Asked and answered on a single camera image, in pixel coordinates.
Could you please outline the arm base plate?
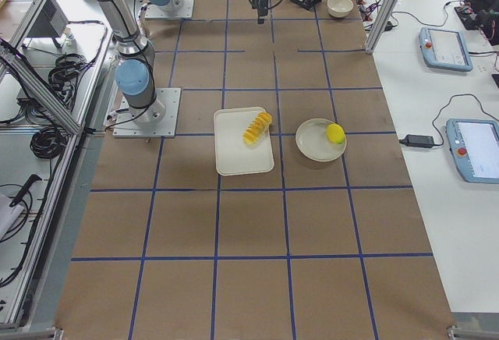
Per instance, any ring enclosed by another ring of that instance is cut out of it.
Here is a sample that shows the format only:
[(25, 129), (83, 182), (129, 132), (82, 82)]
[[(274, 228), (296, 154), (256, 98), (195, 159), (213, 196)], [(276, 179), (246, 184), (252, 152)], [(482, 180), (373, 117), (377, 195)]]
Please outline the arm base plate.
[(195, 0), (149, 0), (145, 20), (190, 19)]
[(181, 89), (157, 88), (156, 101), (146, 110), (129, 107), (122, 97), (122, 107), (128, 111), (120, 113), (113, 122), (112, 135), (116, 138), (174, 138), (179, 115)]

